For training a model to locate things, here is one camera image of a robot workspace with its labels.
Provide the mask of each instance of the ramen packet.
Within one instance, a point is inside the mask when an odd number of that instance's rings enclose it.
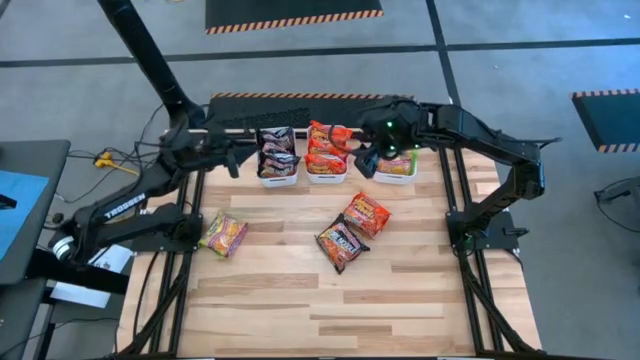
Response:
[[[307,154],[304,162],[309,174],[342,175],[347,172],[347,164],[337,156]]]
[[[271,142],[271,141],[266,141],[264,145],[262,145],[261,151],[266,154],[276,154],[276,153],[290,154],[291,153],[291,150],[284,148],[278,145],[277,143]]]
[[[347,141],[351,138],[353,131],[343,127],[334,127],[329,140],[330,125],[323,125],[317,121],[311,121],[309,130],[309,140],[307,152],[309,154],[334,155],[345,160],[349,154]]]
[[[389,210],[363,192],[353,197],[342,214],[347,222],[372,238],[382,231],[391,216]]]
[[[376,171],[394,175],[413,175],[416,158],[417,155],[415,151],[411,151],[401,154],[393,160],[380,159]]]
[[[283,127],[277,130],[260,130],[260,138],[265,143],[273,143],[284,148],[287,153],[293,154],[295,133],[292,127]]]
[[[292,176],[300,162],[299,156],[283,153],[260,153],[259,159],[258,174],[261,178]]]
[[[369,247],[349,230],[342,214],[331,226],[316,236],[316,242],[338,274],[342,274],[349,261],[353,261],[363,251],[369,251]]]
[[[228,258],[236,251],[246,232],[246,222],[238,221],[219,211],[198,244],[206,246],[216,254]]]

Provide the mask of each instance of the yellow cable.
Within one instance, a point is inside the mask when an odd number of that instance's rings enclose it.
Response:
[[[108,152],[108,151],[105,151],[104,153],[102,153],[100,155],[100,158],[97,159],[93,163],[93,165],[95,165],[98,168],[103,168],[105,166],[109,166],[109,167],[112,167],[112,168],[115,168],[115,169],[118,169],[118,170],[122,170],[122,171],[128,172],[129,174],[138,176],[138,172],[137,171],[134,171],[134,170],[131,170],[131,169],[127,169],[127,168],[122,167],[120,165],[116,165],[113,162],[113,160],[111,160],[111,159],[112,159],[111,153]]]

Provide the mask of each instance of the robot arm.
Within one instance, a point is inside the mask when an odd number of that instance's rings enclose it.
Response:
[[[206,130],[204,134],[190,133],[179,127],[164,135],[160,154],[135,183],[77,210],[56,230],[49,241],[56,257],[62,262],[84,265],[100,249],[148,233],[184,243],[197,241],[201,220],[190,219],[173,203],[160,206],[153,214],[115,221],[148,198],[176,190],[192,171],[223,165],[232,177],[237,177],[238,165],[255,152],[255,143],[229,139],[214,124],[208,124]]]
[[[464,212],[465,230],[479,236],[496,214],[518,199],[534,199],[544,193],[540,149],[561,139],[517,140],[493,130],[456,105],[416,103],[387,97],[364,111],[361,146],[352,151],[355,165],[366,177],[375,173],[378,159],[393,159],[404,151],[438,146],[464,147],[511,166],[507,181],[486,199]]]

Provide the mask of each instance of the white label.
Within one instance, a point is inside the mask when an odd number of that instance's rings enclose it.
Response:
[[[135,204],[141,202],[145,198],[146,198],[146,196],[144,194],[140,194],[140,195],[134,197],[133,199],[127,201],[126,203],[124,203],[124,204],[116,207],[115,209],[107,212],[106,214],[104,214],[104,216],[106,216],[107,219],[111,219],[111,218],[113,218],[115,216],[118,216],[119,214],[122,214],[123,212],[127,211],[129,208],[131,208]]]

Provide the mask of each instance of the black floor mat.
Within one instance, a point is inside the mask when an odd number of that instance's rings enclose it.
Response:
[[[209,102],[213,121],[227,129],[291,126],[306,129],[310,120],[357,128],[361,110],[384,95],[220,93]]]
[[[379,0],[207,0],[207,34],[383,16]]]
[[[640,91],[584,91],[571,94],[599,152],[640,151]]]

